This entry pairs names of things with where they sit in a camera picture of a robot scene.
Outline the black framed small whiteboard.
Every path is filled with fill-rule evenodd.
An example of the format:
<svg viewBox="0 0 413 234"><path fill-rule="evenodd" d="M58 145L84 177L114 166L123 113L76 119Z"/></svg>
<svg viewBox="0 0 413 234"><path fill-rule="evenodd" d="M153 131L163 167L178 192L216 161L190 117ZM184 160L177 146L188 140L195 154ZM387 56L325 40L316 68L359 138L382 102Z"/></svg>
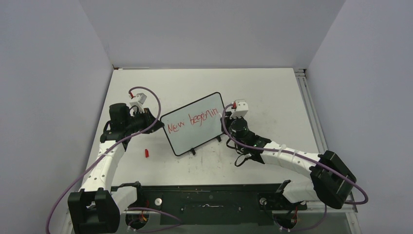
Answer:
<svg viewBox="0 0 413 234"><path fill-rule="evenodd" d="M214 92L161 116L164 132L175 156L195 152L195 148L223 134L221 117L224 103Z"/></svg>

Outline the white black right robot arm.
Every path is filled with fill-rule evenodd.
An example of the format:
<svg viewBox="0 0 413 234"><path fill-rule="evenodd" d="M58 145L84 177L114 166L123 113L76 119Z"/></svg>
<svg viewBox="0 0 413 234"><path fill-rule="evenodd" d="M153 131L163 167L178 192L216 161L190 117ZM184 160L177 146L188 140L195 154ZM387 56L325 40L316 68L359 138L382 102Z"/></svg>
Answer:
<svg viewBox="0 0 413 234"><path fill-rule="evenodd" d="M224 123L235 143L234 149L245 160L280 166L309 178L300 183L291 179L283 182L275 196L280 208L311 200L334 209L341 209L347 203L357 179L336 153L329 150L323 154L307 153L288 148L255 134L243 117L231 118L231 112L225 112Z"/></svg>

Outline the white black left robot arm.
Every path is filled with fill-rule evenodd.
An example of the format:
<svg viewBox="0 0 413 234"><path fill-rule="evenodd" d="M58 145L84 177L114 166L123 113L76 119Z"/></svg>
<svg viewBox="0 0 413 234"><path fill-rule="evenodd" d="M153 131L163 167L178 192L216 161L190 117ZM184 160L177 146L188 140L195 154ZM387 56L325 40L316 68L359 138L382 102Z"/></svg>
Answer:
<svg viewBox="0 0 413 234"><path fill-rule="evenodd" d="M68 207L76 234L112 234L118 230L121 213L130 206L139 210L145 196L137 191L138 183L112 195L113 178L132 136L150 134L164 125L149 108L125 103L109 107L110 120L100 137L99 153L81 188L68 197Z"/></svg>

